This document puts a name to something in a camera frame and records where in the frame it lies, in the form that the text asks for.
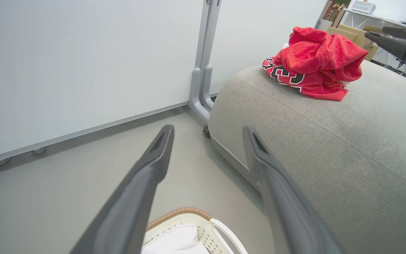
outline metal stand leg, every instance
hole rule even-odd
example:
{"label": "metal stand leg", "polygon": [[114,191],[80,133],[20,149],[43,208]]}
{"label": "metal stand leg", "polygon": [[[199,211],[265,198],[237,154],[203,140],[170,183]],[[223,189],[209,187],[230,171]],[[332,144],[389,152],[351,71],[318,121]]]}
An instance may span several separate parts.
{"label": "metal stand leg", "polygon": [[[209,19],[210,13],[216,13],[217,16],[219,15],[218,8],[214,8],[213,5],[218,7],[217,4],[214,4],[212,0],[205,0],[203,2],[200,36],[198,37],[197,56],[195,58],[195,69],[192,72],[189,96],[189,107],[192,108],[206,122],[209,121],[209,110],[213,107],[213,101],[209,96],[212,68],[208,66],[208,63],[213,46],[215,25],[217,23],[217,19],[215,22],[209,21]],[[212,33],[209,32],[209,34],[206,35],[208,32],[208,27],[213,27],[214,31]],[[203,75],[205,75],[205,73],[206,75],[209,74],[209,77],[204,78]],[[207,88],[203,88],[204,79],[208,83]],[[206,101],[205,94],[207,94],[210,102]]]}
{"label": "metal stand leg", "polygon": [[200,68],[195,68],[192,72],[192,81],[190,83],[190,97],[189,97],[189,107],[192,108],[197,114],[202,117],[206,122],[209,121],[209,111],[204,108],[200,102],[200,79],[201,70]]}
{"label": "metal stand leg", "polygon": [[204,43],[202,50],[202,59],[200,69],[203,71],[202,85],[200,90],[200,101],[207,109],[213,109],[214,102],[209,94],[211,86],[211,75],[213,68],[209,65],[211,50],[213,49],[214,35],[216,34],[217,19],[219,18],[221,0],[213,0],[209,5],[208,19],[206,22],[206,31],[204,34]]}

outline caster wheel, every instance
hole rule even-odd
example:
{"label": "caster wheel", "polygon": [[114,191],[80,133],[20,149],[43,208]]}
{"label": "caster wheel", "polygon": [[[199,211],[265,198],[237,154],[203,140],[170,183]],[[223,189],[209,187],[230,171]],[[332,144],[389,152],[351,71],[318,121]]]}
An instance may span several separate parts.
{"label": "caster wheel", "polygon": [[39,154],[45,152],[46,150],[47,150],[46,147],[41,147],[41,148],[32,150],[32,154],[33,155],[39,155]]}
{"label": "caster wheel", "polygon": [[8,163],[10,161],[10,157],[9,158],[5,158],[5,159],[2,159],[1,161],[0,161],[0,166],[1,165],[4,165],[4,164],[6,164],[6,163]]}
{"label": "caster wheel", "polygon": [[203,134],[204,134],[207,138],[211,138],[211,135],[209,134],[209,129],[208,129],[208,126],[207,126],[207,125],[203,128]]}

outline fabric seam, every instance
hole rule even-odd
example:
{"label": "fabric seam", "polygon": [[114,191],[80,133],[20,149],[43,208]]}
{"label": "fabric seam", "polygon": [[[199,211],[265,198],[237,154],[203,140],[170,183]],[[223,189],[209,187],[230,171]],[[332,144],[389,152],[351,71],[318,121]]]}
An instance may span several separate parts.
{"label": "fabric seam", "polygon": [[211,139],[214,139],[214,141],[216,141],[218,144],[219,144],[219,146],[221,147],[221,148],[223,148],[225,151],[227,151],[227,153],[229,154],[229,155],[231,155],[237,162],[239,162],[248,172],[250,172],[250,170],[248,169],[248,167],[237,157],[237,156],[235,156],[230,150],[228,150],[228,148],[226,147],[226,146],[224,146],[222,143],[220,143],[220,141],[216,138],[216,137],[211,137]]}
{"label": "fabric seam", "polygon": [[325,126],[323,126],[322,124],[320,124],[319,122],[317,122],[316,120],[313,120],[311,118],[309,118],[308,116],[306,116],[305,114],[301,113],[300,111],[291,108],[290,106],[286,105],[285,103],[275,99],[272,96],[269,96],[268,94],[264,93],[263,91],[251,86],[249,83],[245,82],[244,80],[242,80],[238,74],[236,74],[236,78],[239,79],[242,83],[245,83],[246,85],[248,85],[249,87],[257,90],[258,92],[262,93],[263,95],[266,95],[267,97],[271,98],[272,100],[277,101],[278,103],[286,106],[287,108],[291,109],[292,111],[295,111],[296,113],[298,113],[298,115],[300,117],[304,117],[305,119],[309,120],[312,124],[314,124],[317,127],[320,127],[322,129],[324,129],[326,132],[330,133],[333,137],[342,140],[342,142],[351,147],[354,148],[354,151],[357,151],[358,153],[360,153],[362,156],[364,156],[365,158],[369,159],[370,161],[373,161],[375,163],[377,163],[379,166],[381,166],[382,170],[384,170],[385,172],[387,172],[388,174],[392,175],[393,177],[395,177],[396,179],[398,179],[399,181],[403,182],[406,185],[406,177],[399,175],[398,173],[394,172],[390,167],[388,167],[387,165],[385,165],[385,163],[379,161],[377,158],[374,158],[373,156],[365,153],[364,151],[362,151],[360,148],[358,148],[357,146],[355,146],[354,144],[348,142],[347,140],[343,139],[342,137],[336,135],[334,132],[332,132],[330,129],[326,128]]}

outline whiteboard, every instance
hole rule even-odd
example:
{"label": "whiteboard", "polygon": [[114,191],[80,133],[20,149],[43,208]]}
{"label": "whiteboard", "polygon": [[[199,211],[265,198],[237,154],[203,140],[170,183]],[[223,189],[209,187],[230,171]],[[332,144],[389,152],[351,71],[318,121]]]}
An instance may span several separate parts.
{"label": "whiteboard", "polygon": [[218,93],[231,76],[276,56],[292,29],[314,27],[326,0],[223,0],[209,65],[210,93]]}
{"label": "whiteboard", "polygon": [[0,0],[0,159],[188,101],[204,2]]}

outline gray upholstered pouf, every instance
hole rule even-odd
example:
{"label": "gray upholstered pouf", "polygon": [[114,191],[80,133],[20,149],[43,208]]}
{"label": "gray upholstered pouf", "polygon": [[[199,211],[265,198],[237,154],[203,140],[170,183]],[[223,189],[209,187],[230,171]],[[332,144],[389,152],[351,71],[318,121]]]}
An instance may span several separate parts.
{"label": "gray upholstered pouf", "polygon": [[251,180],[242,127],[252,125],[349,254],[406,254],[406,78],[364,61],[343,101],[312,99],[261,67],[218,94],[214,145]]}

